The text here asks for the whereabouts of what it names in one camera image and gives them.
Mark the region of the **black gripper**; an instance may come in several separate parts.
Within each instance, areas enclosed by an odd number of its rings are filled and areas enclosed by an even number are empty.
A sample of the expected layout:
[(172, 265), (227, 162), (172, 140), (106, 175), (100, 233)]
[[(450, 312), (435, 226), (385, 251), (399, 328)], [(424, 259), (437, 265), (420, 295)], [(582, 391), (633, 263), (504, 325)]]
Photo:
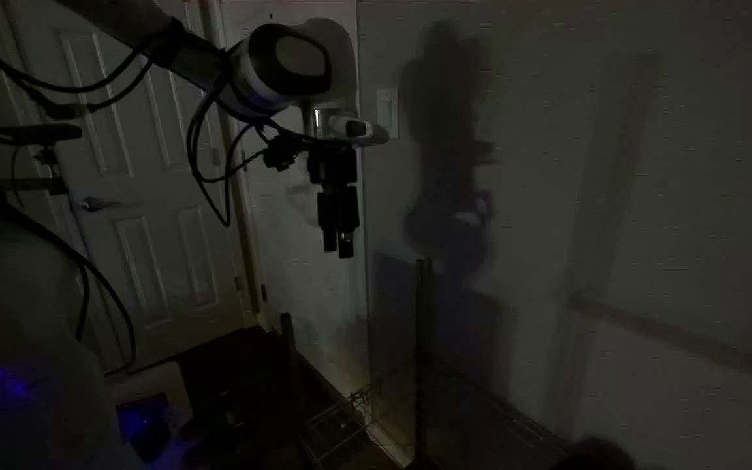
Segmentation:
[(318, 223), (324, 226), (324, 251), (337, 252), (339, 247), (339, 259), (354, 259), (356, 229), (362, 223), (356, 149), (351, 142), (315, 145), (309, 150), (309, 175), (312, 182), (318, 184)]

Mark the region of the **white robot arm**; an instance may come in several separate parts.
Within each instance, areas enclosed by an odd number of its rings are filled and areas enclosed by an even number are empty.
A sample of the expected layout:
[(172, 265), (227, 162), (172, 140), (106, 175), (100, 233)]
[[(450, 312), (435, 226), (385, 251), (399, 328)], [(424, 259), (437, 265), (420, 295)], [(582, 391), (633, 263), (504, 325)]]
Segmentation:
[[(376, 127), (362, 120), (354, 105), (354, 45), (339, 22), (324, 18), (300, 26), (264, 22), (222, 50), (155, 0), (59, 3), (132, 50), (98, 88), (115, 80), (136, 58), (147, 58), (204, 92), (187, 129), (187, 156), (202, 192), (214, 182), (231, 184), (253, 159), (288, 170), (307, 156), (309, 178), (318, 184), (324, 251), (339, 259), (356, 252), (354, 235), (362, 226), (356, 149)], [(243, 122), (227, 145), (227, 167), (218, 175), (206, 175), (198, 165), (198, 136), (213, 107)]]

